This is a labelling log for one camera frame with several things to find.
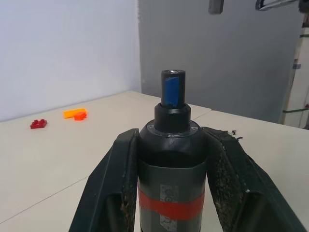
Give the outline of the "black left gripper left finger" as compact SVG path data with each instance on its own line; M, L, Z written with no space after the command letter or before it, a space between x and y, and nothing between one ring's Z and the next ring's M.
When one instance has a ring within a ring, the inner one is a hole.
M119 134L89 176L69 232L134 232L138 129Z

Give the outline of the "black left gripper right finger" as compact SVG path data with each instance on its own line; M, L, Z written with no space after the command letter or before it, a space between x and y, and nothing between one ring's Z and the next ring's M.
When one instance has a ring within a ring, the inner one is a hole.
M227 131L203 128L207 178L223 232L307 232L270 176Z

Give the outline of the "yellow-orange flat toy plate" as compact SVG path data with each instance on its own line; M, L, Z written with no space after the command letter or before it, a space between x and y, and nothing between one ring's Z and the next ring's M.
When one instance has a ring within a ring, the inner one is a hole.
M87 113L87 111L84 108L66 110L66 111L63 111L63 117L65 119L72 118L77 113Z

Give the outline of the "red toy brick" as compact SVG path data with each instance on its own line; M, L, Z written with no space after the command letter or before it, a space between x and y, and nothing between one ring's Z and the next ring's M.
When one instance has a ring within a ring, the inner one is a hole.
M47 120L45 119L34 120L31 123L30 128L31 129L41 129L41 128L45 128L46 125L47 125Z

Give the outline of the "grey partition panel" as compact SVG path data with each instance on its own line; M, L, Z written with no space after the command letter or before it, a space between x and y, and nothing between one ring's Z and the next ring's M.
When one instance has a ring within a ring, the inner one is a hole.
M161 72L185 70L186 102L278 123L303 15L297 3L267 11L256 0L138 0L141 90L161 95Z

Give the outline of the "silver metal bracket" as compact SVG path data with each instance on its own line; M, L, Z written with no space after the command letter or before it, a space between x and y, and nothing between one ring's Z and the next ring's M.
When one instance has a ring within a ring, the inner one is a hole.
M271 8L282 7L298 0L256 0L255 9L257 11L266 11Z

